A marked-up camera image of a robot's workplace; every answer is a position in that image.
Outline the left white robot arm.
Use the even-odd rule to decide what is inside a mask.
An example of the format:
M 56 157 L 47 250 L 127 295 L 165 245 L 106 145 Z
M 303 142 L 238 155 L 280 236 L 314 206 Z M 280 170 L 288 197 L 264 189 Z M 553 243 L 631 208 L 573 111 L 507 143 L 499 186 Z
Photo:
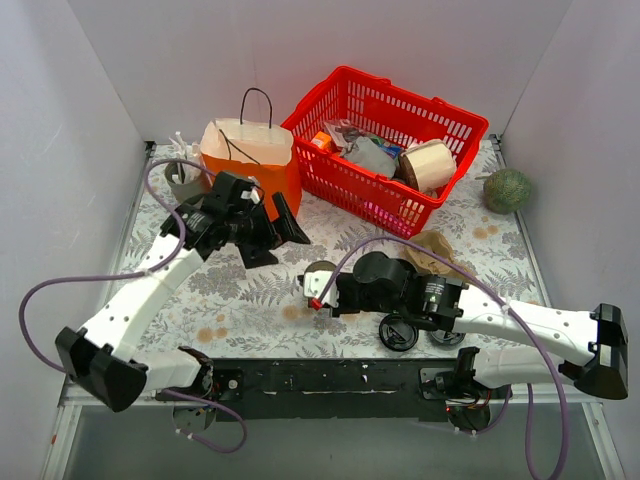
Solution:
M 114 412 L 147 391 L 177 389 L 193 400 L 214 390 L 213 361 L 180 347 L 137 356 L 137 344 L 178 287 L 226 244 L 235 245 L 245 268 L 274 265 L 273 250 L 309 243 L 284 195 L 272 195 L 277 216 L 269 218 L 259 187 L 229 172 L 217 174 L 212 189 L 179 205 L 161 226 L 142 275 L 124 285 L 78 330 L 64 328 L 55 345 L 70 379 Z

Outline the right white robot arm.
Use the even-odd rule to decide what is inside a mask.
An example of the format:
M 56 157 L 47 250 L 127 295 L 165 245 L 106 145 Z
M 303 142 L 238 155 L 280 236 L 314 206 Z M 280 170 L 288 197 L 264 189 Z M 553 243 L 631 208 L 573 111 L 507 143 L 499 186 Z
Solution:
M 419 273 L 382 252 L 360 257 L 349 273 L 336 270 L 313 283 L 321 289 L 315 303 L 335 315 L 388 313 L 416 330 L 515 342 L 512 350 L 460 353 L 452 383 L 464 397 L 518 383 L 571 383 L 607 400 L 629 395 L 628 334 L 617 306 L 570 311 L 508 301 L 457 278 Z

